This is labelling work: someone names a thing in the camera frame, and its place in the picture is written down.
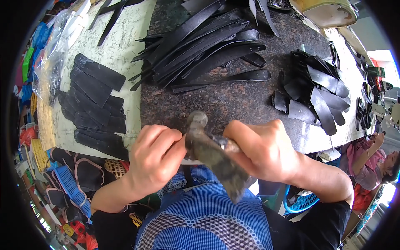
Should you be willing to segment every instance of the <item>plastic bag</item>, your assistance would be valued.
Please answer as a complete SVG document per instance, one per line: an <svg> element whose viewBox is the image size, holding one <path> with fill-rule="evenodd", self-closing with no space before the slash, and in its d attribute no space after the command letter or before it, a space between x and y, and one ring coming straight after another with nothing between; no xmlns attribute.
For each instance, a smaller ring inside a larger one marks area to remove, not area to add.
<svg viewBox="0 0 400 250"><path fill-rule="evenodd" d="M60 89L61 72L67 55L69 35L64 27L72 17L72 10L62 10L54 18L53 30L34 62L33 92L48 105L53 105L56 90Z"/></svg>
<svg viewBox="0 0 400 250"><path fill-rule="evenodd" d="M37 135L37 131L38 128L37 126L34 127L30 127L30 128L23 128L21 130L21 134L20 134L20 144L23 145L27 145L28 147L30 146L30 141L32 139L37 139L38 135Z"/></svg>

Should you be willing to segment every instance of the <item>person's left hand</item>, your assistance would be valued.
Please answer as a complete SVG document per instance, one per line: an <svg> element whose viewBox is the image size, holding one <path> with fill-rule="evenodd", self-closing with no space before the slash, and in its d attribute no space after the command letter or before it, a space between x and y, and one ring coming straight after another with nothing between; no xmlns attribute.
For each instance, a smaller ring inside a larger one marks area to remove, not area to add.
<svg viewBox="0 0 400 250"><path fill-rule="evenodd" d="M129 171L124 178L140 197L155 193L177 173L185 157L185 138L166 126L144 126L132 146Z"/></svg>
<svg viewBox="0 0 400 250"><path fill-rule="evenodd" d="M383 141L385 140L385 134L384 133L379 133L376 137L375 137L375 143L378 148L380 148L383 144Z"/></svg>

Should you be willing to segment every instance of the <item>woman in pink shirt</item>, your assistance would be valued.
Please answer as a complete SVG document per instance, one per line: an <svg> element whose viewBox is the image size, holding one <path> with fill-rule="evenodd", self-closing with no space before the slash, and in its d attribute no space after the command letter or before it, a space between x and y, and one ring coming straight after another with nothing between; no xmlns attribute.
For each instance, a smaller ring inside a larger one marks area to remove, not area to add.
<svg viewBox="0 0 400 250"><path fill-rule="evenodd" d="M399 151L386 156L380 149L385 135L375 132L368 139L349 142L342 147L339 168L353 176L366 190L373 190L381 183L396 180L400 169Z"/></svg>

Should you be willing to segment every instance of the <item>hand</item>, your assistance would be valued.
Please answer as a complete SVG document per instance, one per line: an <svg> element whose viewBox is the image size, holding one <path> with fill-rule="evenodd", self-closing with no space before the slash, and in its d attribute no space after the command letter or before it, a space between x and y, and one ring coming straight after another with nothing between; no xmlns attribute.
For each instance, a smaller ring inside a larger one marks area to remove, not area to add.
<svg viewBox="0 0 400 250"><path fill-rule="evenodd" d="M383 133L379 133L376 137L375 137L375 143L379 148L382 146L383 141L385 140L385 135Z"/></svg>
<svg viewBox="0 0 400 250"><path fill-rule="evenodd" d="M232 121L224 136L235 140L242 149L243 153L230 156L250 175L272 182L286 182L296 173L299 153L293 149L280 120L257 126Z"/></svg>
<svg viewBox="0 0 400 250"><path fill-rule="evenodd" d="M136 194L155 193L177 173L185 157L182 133L166 126L144 126L132 146L129 171L123 176Z"/></svg>
<svg viewBox="0 0 400 250"><path fill-rule="evenodd" d="M369 138L371 141L375 142L375 139L376 139L377 135L379 135L379 133L378 133L378 132L374 132L374 133L371 134L368 138Z"/></svg>

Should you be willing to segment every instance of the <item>woman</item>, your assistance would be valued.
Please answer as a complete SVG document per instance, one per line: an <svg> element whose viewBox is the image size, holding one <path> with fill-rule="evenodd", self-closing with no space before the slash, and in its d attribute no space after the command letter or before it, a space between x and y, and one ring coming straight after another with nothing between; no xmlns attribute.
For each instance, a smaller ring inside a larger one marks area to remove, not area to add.
<svg viewBox="0 0 400 250"><path fill-rule="evenodd" d="M400 168L399 151L388 156L380 149L385 135L375 132L369 138L349 142L342 147L340 169L353 176L366 190L396 180Z"/></svg>
<svg viewBox="0 0 400 250"><path fill-rule="evenodd" d="M248 189L234 204L205 165L179 170L186 154L181 132L144 126L132 145L129 171L92 199L99 250L337 249L353 205L350 178L295 151L280 120L258 126L232 121L224 136L240 146L242 152L231 156L251 176L310 190L320 201L299 222L263 206ZM160 209L141 226L120 213L154 192Z"/></svg>

